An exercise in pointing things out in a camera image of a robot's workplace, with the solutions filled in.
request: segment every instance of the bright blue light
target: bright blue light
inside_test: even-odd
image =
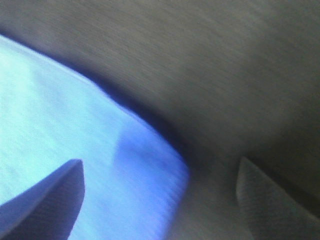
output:
[[[0,204],[69,159],[86,193],[70,240],[160,240],[187,184],[181,156],[82,75],[0,36]]]

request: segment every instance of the blue illuminated area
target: blue illuminated area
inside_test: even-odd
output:
[[[85,197],[70,240],[161,240],[187,185],[182,157],[93,82],[0,36],[0,204],[69,159]]]

